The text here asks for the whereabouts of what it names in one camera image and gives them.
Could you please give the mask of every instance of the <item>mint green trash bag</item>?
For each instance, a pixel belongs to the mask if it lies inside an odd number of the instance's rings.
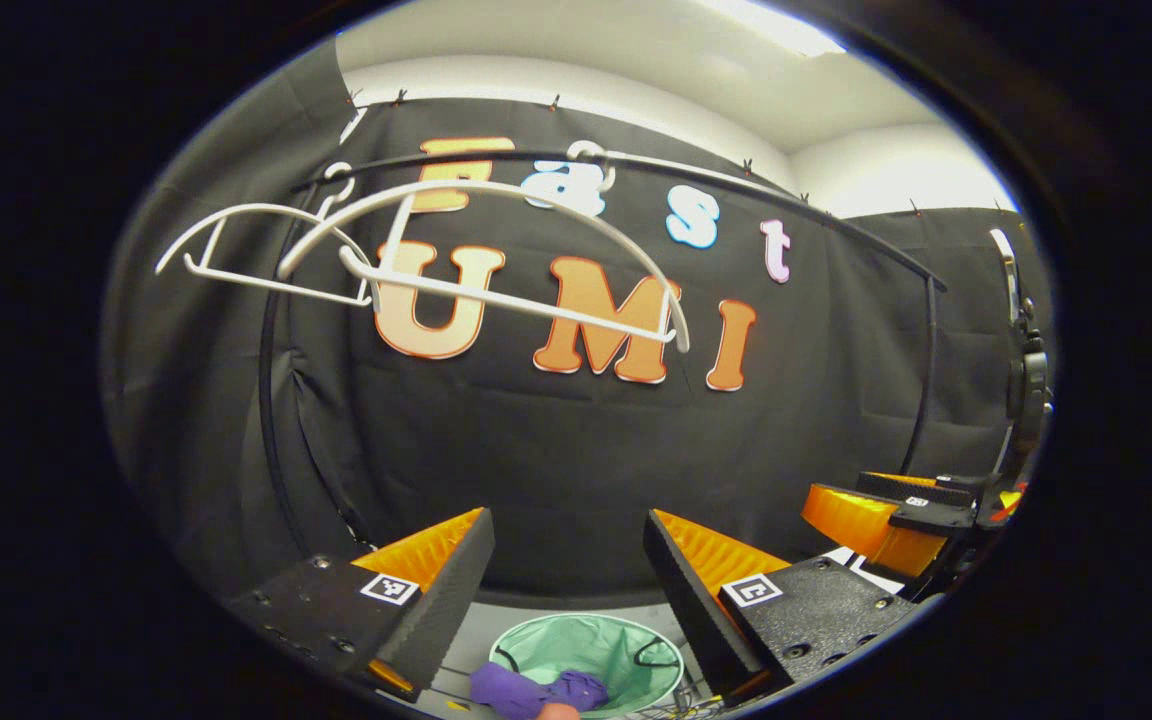
[[[547,685],[563,670],[589,673],[607,687],[607,705],[581,712],[593,720],[670,700],[682,679],[682,654],[655,630],[588,612],[528,620],[506,630],[490,659]]]

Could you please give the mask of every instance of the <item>black metal rod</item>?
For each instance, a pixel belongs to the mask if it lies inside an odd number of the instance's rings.
[[[862,245],[869,247],[870,250],[874,250],[880,255],[886,255],[887,258],[892,258],[900,265],[905,266],[907,270],[910,270],[914,274],[919,275],[919,278],[927,279],[931,281],[931,286],[934,290],[948,290],[946,283],[941,281],[940,278],[937,278],[937,275],[932,273],[932,270],[929,270],[927,266],[924,266],[918,260],[910,258],[909,255],[900,251],[881,237],[876,236],[872,232],[867,232],[867,229],[863,229],[858,227],[858,225],[849,223],[844,219],[835,218],[832,214],[826,213],[824,210],[813,209],[813,206],[808,205],[804,200],[799,200],[797,197],[788,195],[787,192],[773,190],[771,187],[764,187],[761,184],[746,181],[745,179],[737,179],[727,176],[727,174],[715,173],[704,168],[696,168],[694,165],[684,165],[682,162],[673,162],[657,158],[644,158],[644,156],[627,156],[626,152],[608,151],[605,152],[605,154],[599,154],[599,152],[585,152],[585,154],[582,154],[579,158],[582,162],[600,164],[602,167],[641,169],[662,174],[662,176],[667,177],[691,179],[691,181],[700,181],[713,187],[722,188],[723,190],[758,197],[758,199],[771,202],[771,204],[778,205],[780,209],[790,210],[793,213],[812,219],[818,223],[828,225],[828,227],[836,229],[838,233],[842,234],[842,236],[849,238],[850,241],[859,242]],[[431,164],[470,162],[483,160],[568,161],[570,159],[568,159],[566,151],[550,150],[467,150],[463,152],[439,152],[439,154],[433,156],[399,156],[397,158],[374,160],[363,165],[357,165],[357,167],[351,170],[335,174],[332,179],[311,179],[311,181],[297,184],[291,189],[291,191],[301,192],[310,187],[344,182],[350,177],[357,177],[361,176],[361,174],[372,170],[392,170],[397,168],[422,167],[422,165]]]
[[[914,416],[914,432],[909,435],[909,447],[905,448],[905,460],[900,464],[900,473],[909,475],[914,463],[914,452],[918,450],[919,438],[923,437],[923,425],[927,419],[927,406],[931,406],[932,381],[937,377],[937,294],[932,291],[932,278],[927,279],[927,365],[923,369],[923,395],[918,397],[918,414]]]

